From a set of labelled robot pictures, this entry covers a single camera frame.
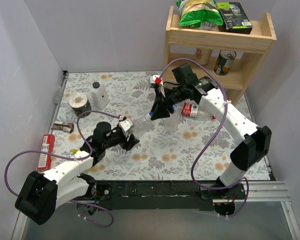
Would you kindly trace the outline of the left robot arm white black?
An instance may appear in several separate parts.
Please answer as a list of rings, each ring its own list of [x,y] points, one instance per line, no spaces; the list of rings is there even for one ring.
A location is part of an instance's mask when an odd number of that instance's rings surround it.
[[[121,120],[116,127],[99,122],[91,136],[72,160],[39,173],[31,172],[16,199],[15,208],[38,225],[46,223],[55,209],[73,199],[96,200],[96,180],[85,173],[106,155],[106,150],[120,146],[129,151],[139,143],[133,134],[134,124],[130,119]]]

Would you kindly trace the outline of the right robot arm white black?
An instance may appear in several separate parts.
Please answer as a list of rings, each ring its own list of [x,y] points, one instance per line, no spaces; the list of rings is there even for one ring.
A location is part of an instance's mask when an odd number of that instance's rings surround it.
[[[221,128],[225,128],[236,147],[230,154],[228,167],[215,184],[199,186],[211,195],[227,199],[233,195],[247,171],[268,154],[272,131],[268,126],[260,127],[245,118],[227,99],[224,88],[210,73],[198,78],[188,63],[174,68],[172,72],[177,85],[171,89],[164,86],[161,75],[149,78],[149,84],[155,90],[151,120],[169,118],[174,113],[174,105],[191,100],[219,121],[219,127],[206,145],[209,146]]]

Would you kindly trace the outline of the red-label clear bottle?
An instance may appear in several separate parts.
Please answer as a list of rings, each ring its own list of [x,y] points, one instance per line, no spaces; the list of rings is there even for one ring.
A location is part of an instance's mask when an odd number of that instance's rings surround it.
[[[186,117],[197,121],[210,120],[212,115],[206,111],[196,103],[185,102],[181,114]]]

